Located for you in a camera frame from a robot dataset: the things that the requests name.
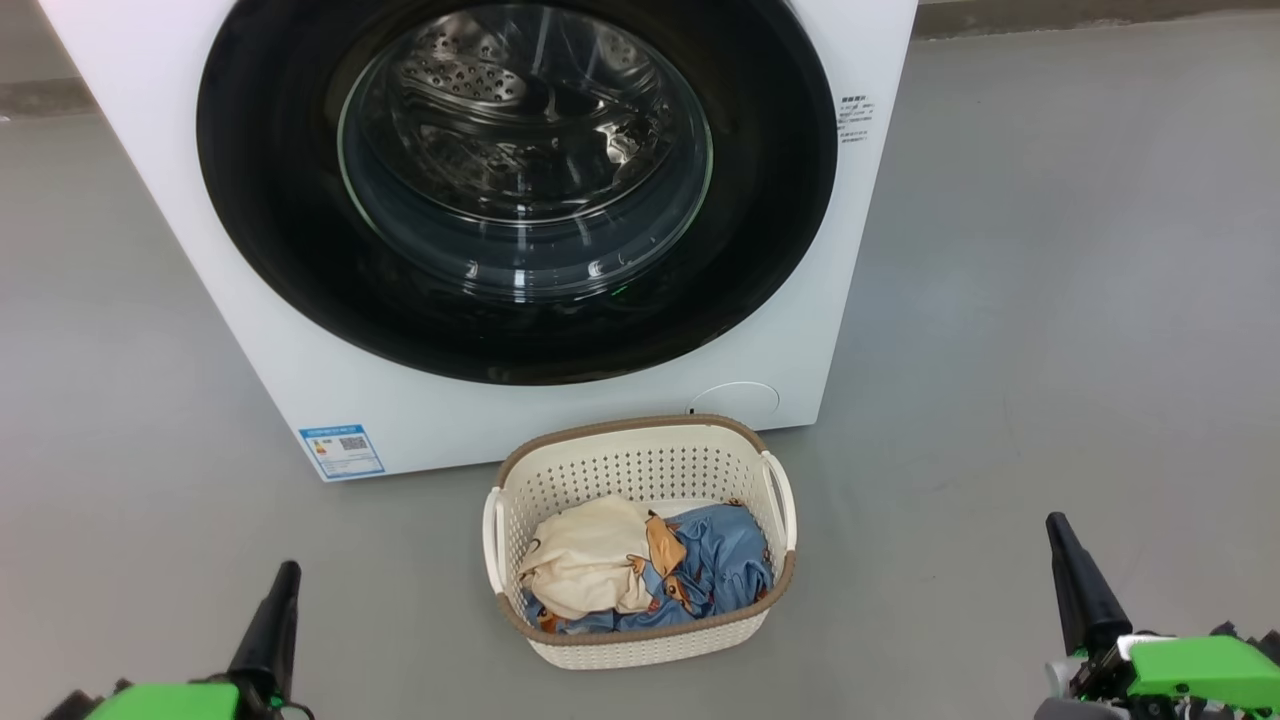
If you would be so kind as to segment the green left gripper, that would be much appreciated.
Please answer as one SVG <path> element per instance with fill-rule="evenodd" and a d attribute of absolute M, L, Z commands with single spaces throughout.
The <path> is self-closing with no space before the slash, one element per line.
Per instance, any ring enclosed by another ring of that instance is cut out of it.
<path fill-rule="evenodd" d="M 291 700 L 301 568 L 285 560 L 233 653 L 228 676 L 187 683 L 119 680 L 106 696 L 73 691 L 46 719 L 280 719 Z"/>

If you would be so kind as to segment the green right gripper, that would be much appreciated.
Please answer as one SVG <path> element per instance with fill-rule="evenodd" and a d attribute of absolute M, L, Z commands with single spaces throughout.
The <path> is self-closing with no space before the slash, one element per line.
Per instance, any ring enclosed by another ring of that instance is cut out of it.
<path fill-rule="evenodd" d="M 1046 530 L 1064 648 L 1075 653 L 1046 666 L 1048 719 L 1277 717 L 1277 630 L 1130 634 L 1129 616 L 1065 514 L 1051 512 Z"/>

